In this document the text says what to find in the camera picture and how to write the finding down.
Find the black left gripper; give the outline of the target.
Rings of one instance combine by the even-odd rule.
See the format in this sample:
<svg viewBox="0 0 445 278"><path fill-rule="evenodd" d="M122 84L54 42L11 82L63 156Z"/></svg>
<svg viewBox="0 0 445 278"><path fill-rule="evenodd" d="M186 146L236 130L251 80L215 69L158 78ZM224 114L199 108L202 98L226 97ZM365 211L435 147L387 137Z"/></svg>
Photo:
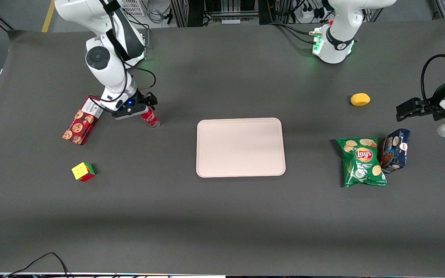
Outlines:
<svg viewBox="0 0 445 278"><path fill-rule="evenodd" d="M414 97L397 106L397 122L411 117L425 116L425 112L430 112L433 115L434 121L445 119L445 109L440 106L440 102L445 98L445 83L436 88L432 97L427 97L423 84L421 93L423 101L418 97Z"/></svg>

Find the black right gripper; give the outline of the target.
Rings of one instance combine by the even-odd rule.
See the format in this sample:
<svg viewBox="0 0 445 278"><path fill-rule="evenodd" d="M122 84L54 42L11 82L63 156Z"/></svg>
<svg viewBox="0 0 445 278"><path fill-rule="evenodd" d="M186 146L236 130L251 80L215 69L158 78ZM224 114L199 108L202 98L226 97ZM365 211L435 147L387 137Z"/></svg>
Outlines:
<svg viewBox="0 0 445 278"><path fill-rule="evenodd" d="M155 108L155 106L158 104L158 99L152 92L148 92L146 95L143 95L141 92L136 92L131 98L126 100L120 106L119 110L124 110L127 107L135 106L140 103L146 104L151 108Z"/></svg>

